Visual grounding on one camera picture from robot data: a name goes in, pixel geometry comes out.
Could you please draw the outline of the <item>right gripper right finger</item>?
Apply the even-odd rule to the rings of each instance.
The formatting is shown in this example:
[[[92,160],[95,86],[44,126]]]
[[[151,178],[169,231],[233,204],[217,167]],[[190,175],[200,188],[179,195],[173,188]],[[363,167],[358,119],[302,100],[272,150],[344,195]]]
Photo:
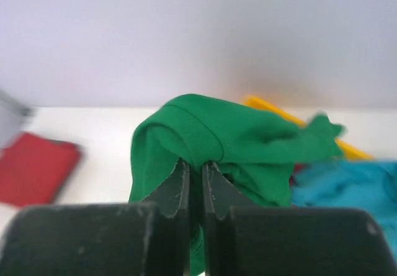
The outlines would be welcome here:
[[[351,208],[262,207],[202,168],[207,275],[395,275],[380,227]]]

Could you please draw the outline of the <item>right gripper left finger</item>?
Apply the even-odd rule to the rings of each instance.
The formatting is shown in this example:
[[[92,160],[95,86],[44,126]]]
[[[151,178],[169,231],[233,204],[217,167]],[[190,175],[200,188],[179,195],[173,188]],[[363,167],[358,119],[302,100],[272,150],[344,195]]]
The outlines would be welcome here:
[[[188,275],[190,167],[140,202],[25,207],[1,238],[2,275]]]

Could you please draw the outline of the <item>green t shirt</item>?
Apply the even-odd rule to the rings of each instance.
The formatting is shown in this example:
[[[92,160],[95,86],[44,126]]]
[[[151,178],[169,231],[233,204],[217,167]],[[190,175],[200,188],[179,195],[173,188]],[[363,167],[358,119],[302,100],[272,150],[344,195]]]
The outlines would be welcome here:
[[[342,130],[325,114],[299,127],[273,112],[213,97],[173,98],[133,133],[130,201],[144,199],[184,159],[192,168],[196,215],[202,207],[202,167],[209,161],[258,205],[289,207],[295,165],[342,156],[335,141]]]

